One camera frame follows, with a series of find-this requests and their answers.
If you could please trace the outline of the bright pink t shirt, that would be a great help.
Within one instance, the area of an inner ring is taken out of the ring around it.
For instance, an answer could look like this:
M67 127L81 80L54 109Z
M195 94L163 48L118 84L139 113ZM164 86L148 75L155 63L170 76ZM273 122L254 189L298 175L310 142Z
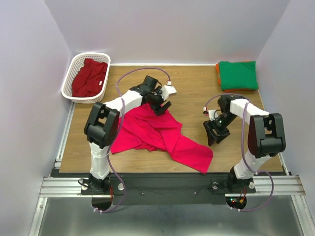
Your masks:
M122 128L111 147L113 154L130 149L162 150L170 157L200 173L207 173L213 152L184 136L183 124L169 111L156 116L148 104L134 108L119 119Z

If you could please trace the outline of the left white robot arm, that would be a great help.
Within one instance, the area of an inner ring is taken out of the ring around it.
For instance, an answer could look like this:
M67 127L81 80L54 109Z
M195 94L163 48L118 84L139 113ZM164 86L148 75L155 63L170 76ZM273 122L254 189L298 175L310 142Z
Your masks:
M144 104L148 104L156 116L163 115L171 106L166 100L176 93L171 81L162 86L157 79L146 76L143 83L133 86L121 97L93 105L84 127L91 150L91 169L88 179L79 181L83 193L91 190L93 194L102 195L111 190L108 157L124 115Z

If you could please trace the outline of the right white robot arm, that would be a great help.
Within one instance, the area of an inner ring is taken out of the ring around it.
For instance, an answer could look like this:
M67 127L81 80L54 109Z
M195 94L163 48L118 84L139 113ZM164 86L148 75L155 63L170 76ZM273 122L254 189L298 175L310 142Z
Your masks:
M203 123L209 146L219 144L230 135L228 126L237 117L242 119L242 125L249 126L248 133L241 131L242 159L231 168L222 189L232 193L254 188L252 178L262 164L286 148L283 117L256 107L240 94L223 93L217 98L220 114L203 108L203 114L209 117Z

